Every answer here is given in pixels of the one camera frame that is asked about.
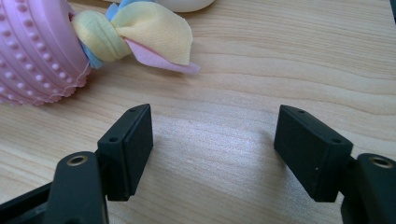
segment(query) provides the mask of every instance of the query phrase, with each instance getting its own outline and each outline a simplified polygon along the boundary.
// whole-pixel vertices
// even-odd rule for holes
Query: black plastic jaw
[[[353,145],[306,111],[282,105],[275,150],[316,202],[334,202]]]
[[[149,105],[129,109],[98,150],[63,158],[52,183],[0,205],[0,223],[107,223],[106,198],[136,192],[153,147]]]
[[[153,147],[149,105],[126,111],[98,142],[95,152],[107,198],[128,201],[134,195]]]
[[[396,162],[375,154],[350,157],[352,143],[306,111],[282,105],[275,150],[316,202],[341,207],[346,224],[396,223]]]

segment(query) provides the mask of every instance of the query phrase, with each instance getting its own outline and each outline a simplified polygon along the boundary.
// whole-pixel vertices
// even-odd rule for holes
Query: textured pink ball
[[[91,68],[65,0],[0,0],[0,102],[42,105],[71,95]]]

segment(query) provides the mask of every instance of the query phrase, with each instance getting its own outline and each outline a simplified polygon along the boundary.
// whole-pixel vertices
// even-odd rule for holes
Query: table surface
[[[109,3],[69,1],[76,11]],[[191,25],[189,76],[126,57],[56,104],[0,105],[0,203],[42,186],[57,162],[96,150],[128,108],[151,104],[154,148],[111,223],[342,223],[274,151],[280,105],[310,112],[396,160],[396,26],[388,0],[216,0]]]

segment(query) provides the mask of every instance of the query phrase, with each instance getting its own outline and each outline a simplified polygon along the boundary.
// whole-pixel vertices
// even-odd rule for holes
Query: yellow fabric
[[[112,62],[132,53],[106,16],[99,12],[83,11],[73,18],[72,25],[81,42],[102,61]]]
[[[105,62],[131,53],[123,37],[154,50],[171,63],[190,62],[190,26],[156,3],[134,2],[123,7],[111,23],[101,13],[83,11],[72,20],[72,25],[81,42]]]
[[[191,28],[169,9],[135,2],[121,9],[111,22],[119,35],[154,49],[171,63],[189,64]]]

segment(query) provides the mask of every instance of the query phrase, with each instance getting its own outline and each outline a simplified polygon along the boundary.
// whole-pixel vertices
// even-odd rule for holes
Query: knotted fabric toy
[[[65,0],[0,0],[0,103],[42,105],[85,85],[91,68],[133,54],[195,74],[191,28],[152,1],[123,0],[77,15]]]

